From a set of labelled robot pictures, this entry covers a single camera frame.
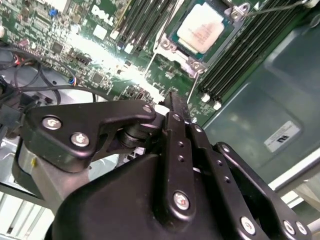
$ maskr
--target metal bracket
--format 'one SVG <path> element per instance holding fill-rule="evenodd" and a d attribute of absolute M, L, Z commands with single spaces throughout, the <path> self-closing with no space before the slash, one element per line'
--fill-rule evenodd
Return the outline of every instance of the metal bracket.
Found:
<path fill-rule="evenodd" d="M 189 134 L 195 165 L 203 171 L 213 214 L 219 219 L 225 239 L 268 240 L 247 207 L 226 160 L 213 151 L 204 130 L 190 124 Z"/>
<path fill-rule="evenodd" d="M 242 195 L 254 203 L 252 212 L 271 239 L 310 239 L 311 232 L 307 226 L 229 145 L 218 142 L 214 149 L 228 161 Z"/>
<path fill-rule="evenodd" d="M 250 10 L 250 4 L 245 2 L 239 6 L 234 5 L 231 1 L 225 0 L 224 2 L 228 2 L 230 8 L 228 8 L 224 13 L 231 17 L 234 22 L 240 22 L 244 20 L 244 16 Z"/>
<path fill-rule="evenodd" d="M 163 127 L 161 189 L 155 204 L 155 216 L 174 232 L 184 230 L 196 215 L 196 192 L 190 140 L 185 120 L 168 112 Z"/>
<path fill-rule="evenodd" d="M 77 173 L 110 155 L 120 128 L 155 118 L 155 110 L 142 100 L 37 107 L 26 114 L 21 137 L 30 152 Z"/>

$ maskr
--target gray plastic panel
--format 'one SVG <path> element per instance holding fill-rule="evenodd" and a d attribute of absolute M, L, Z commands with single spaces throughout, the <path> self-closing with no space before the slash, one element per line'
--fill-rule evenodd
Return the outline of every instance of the gray plastic panel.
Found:
<path fill-rule="evenodd" d="M 205 126 L 212 144 L 227 142 L 267 183 L 320 146 L 319 39 L 319 27 L 291 32 Z M 288 121 L 299 132 L 268 149 Z"/>

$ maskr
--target black cable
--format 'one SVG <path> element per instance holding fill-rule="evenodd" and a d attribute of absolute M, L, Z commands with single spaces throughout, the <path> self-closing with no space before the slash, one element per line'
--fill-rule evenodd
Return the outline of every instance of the black cable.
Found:
<path fill-rule="evenodd" d="M 42 78 L 42 80 L 44 81 L 44 83 L 48 86 L 48 87 L 53 87 L 54 85 L 48 80 L 48 78 L 45 76 L 43 70 L 41 69 L 40 71 L 40 77 Z M 61 95 L 60 92 L 58 90 L 52 90 L 53 94 L 55 95 L 55 99 L 56 99 L 56 104 L 60 105 L 61 103 Z"/>
<path fill-rule="evenodd" d="M 32 84 L 34 84 L 39 79 L 40 71 L 42 70 L 42 64 L 40 62 L 38 62 L 37 70 L 38 70 L 38 72 L 33 77 L 33 79 L 27 85 L 24 85 L 22 88 L 31 86 Z"/>
<path fill-rule="evenodd" d="M 16 87 L 17 89 L 19 88 L 19 83 L 18 83 L 18 71 L 19 71 L 26 63 L 29 63 L 29 62 L 32 62 L 32 61 L 34 61 L 33 58 L 28 58 L 28 59 L 23 60 L 22 62 L 19 63 L 18 66 L 16 66 L 15 71 L 14 71 L 14 74 L 13 74 L 13 80 L 14 80 L 14 85 L 15 85 L 15 87 Z"/>
<path fill-rule="evenodd" d="M 94 95 L 98 95 L 106 99 L 107 101 L 112 101 L 112 99 L 108 99 L 108 97 L 106 95 L 103 95 L 100 91 L 90 89 L 90 88 L 85 88 L 82 86 L 60 85 L 60 86 L 22 87 L 21 88 L 22 92 L 41 92 L 41 91 L 52 91 L 52 90 L 80 90 L 80 91 L 92 93 Z"/>
<path fill-rule="evenodd" d="M 34 61 L 33 58 L 28 58 L 28 59 L 25 59 L 23 60 L 15 69 L 14 71 L 14 75 L 13 75 L 13 79 L 14 79 L 14 85 L 17 89 L 19 89 L 19 83 L 18 83 L 18 71 L 26 64 L 26 63 L 29 63 L 29 62 L 32 62 Z M 48 86 L 48 87 L 52 87 L 53 84 L 51 84 L 51 82 L 47 79 L 47 77 L 45 76 L 44 72 L 43 72 L 43 69 L 42 69 L 42 65 L 41 63 L 39 63 L 39 66 L 38 67 L 38 73 L 34 76 L 34 78 L 31 80 L 31 82 L 29 84 L 27 84 L 26 86 L 29 86 L 33 83 L 35 83 L 37 80 L 38 80 L 38 77 L 41 77 L 42 80 L 44 81 L 44 83 Z M 55 98 L 56 98 L 56 104 L 57 105 L 60 105 L 61 103 L 61 95 L 59 93 L 58 90 L 53 90 L 53 94 L 55 95 Z"/>
<path fill-rule="evenodd" d="M 74 74 L 74 72 L 72 71 L 72 69 L 70 67 L 68 67 L 67 65 L 65 65 L 63 62 L 57 60 L 57 59 L 54 59 L 53 57 L 50 57 L 50 56 L 35 56 L 31 53 L 28 53 L 26 51 L 23 51 L 21 49 L 18 49 L 18 48 L 14 48 L 14 47 L 3 47 L 3 46 L 0 46 L 0 50 L 3 50 L 3 51 L 9 51 L 9 52 L 13 52 L 13 53 L 19 53 L 19 54 L 24 54 L 30 58 L 33 58 L 35 60 L 37 60 L 39 63 L 42 62 L 41 59 L 49 59 L 53 62 L 56 62 L 58 64 L 60 64 L 62 67 L 64 67 L 70 74 L 72 77 L 76 77 L 76 75 Z"/>
<path fill-rule="evenodd" d="M 12 47 L 2 47 L 0 46 L 0 50 L 3 51 L 9 51 L 9 52 L 13 52 L 13 53 L 19 53 L 19 54 L 24 54 L 30 58 L 35 59 L 36 61 L 38 61 L 39 64 L 41 64 L 42 60 L 41 59 L 49 59 L 53 62 L 56 62 L 58 64 L 60 64 L 62 67 L 64 67 L 71 75 L 72 77 L 76 78 L 76 75 L 74 74 L 74 72 L 68 67 L 66 66 L 63 62 L 56 60 L 52 57 L 49 56 L 35 56 L 31 53 L 25 52 L 23 50 L 17 49 L 17 48 L 12 48 Z M 42 77 L 42 79 L 46 79 L 48 81 L 48 79 L 44 76 L 42 69 L 40 70 L 40 76 Z M 80 87 L 80 86 L 71 86 L 71 85 L 60 85 L 60 86 L 53 86 L 50 82 L 49 82 L 50 86 L 48 87 L 27 87 L 31 84 L 28 84 L 24 87 L 21 87 L 20 90 L 22 92 L 41 92 L 41 91 L 57 91 L 57 90 L 80 90 L 80 91 L 85 91 L 85 92 L 89 92 L 92 93 L 93 95 L 98 95 L 104 99 L 106 99 L 107 101 L 112 101 L 112 99 L 107 99 L 107 96 L 102 95 L 102 93 L 98 90 L 94 90 L 94 89 L 89 89 L 89 88 L 85 88 L 85 87 Z M 92 95 L 92 99 L 94 102 L 97 101 L 96 96 Z M 56 98 L 57 98 L 57 103 L 61 102 L 61 96 L 60 94 L 56 94 Z"/>

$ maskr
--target motherboard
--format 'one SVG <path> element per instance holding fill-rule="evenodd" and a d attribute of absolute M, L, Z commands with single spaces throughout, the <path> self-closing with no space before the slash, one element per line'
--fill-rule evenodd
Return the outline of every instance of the motherboard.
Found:
<path fill-rule="evenodd" d="M 78 85 L 111 101 L 156 104 L 169 92 L 188 97 L 195 81 L 208 75 L 253 19 L 244 16 L 268 2 L 0 0 L 0 38 L 64 63 Z M 74 81 L 59 63 L 45 63 Z M 193 94 L 188 106 L 194 122 L 203 125 L 222 97 Z"/>

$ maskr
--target green circuit board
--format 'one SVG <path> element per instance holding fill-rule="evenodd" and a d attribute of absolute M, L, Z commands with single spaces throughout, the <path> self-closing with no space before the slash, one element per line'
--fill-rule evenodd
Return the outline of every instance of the green circuit board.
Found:
<path fill-rule="evenodd" d="M 119 37 L 114 36 L 116 30 L 120 32 L 123 22 L 130 17 L 129 14 L 138 1 L 146 5 L 144 8 L 147 8 L 147 3 L 150 2 L 65 0 L 65 6 L 54 12 L 55 8 L 48 4 L 54 1 L 50 0 L 2 0 L 0 22 L 5 28 L 2 39 L 10 44 L 29 40 L 29 44 L 23 47 L 25 50 L 65 63 L 75 72 L 78 84 L 98 89 L 110 100 L 138 98 L 153 104 L 155 99 L 152 91 L 157 91 L 157 95 L 162 98 L 169 92 L 178 92 L 187 97 L 194 79 L 190 78 L 177 62 L 169 61 L 158 54 L 146 71 L 154 54 L 156 34 L 170 14 L 175 1 L 167 1 L 167 7 L 163 7 L 161 17 L 152 25 L 148 36 L 142 35 L 144 38 L 148 37 L 148 40 L 138 53 L 125 51 L 119 44 Z M 194 2 L 185 0 L 182 7 Z M 233 0 L 236 5 L 250 3 L 252 7 L 258 2 Z M 147 10 L 145 13 L 148 14 L 141 13 L 139 21 L 132 27 L 132 33 L 141 32 L 146 26 L 153 24 L 150 21 L 155 19 L 155 13 Z M 180 10 L 177 14 L 183 15 L 183 12 Z M 221 45 L 224 40 L 218 39 L 216 45 Z M 55 62 L 47 63 L 68 80 L 70 74 L 63 67 Z M 192 95 L 188 106 L 191 116 L 197 118 L 200 125 L 215 112 L 213 106 L 204 103 L 198 94 Z"/>

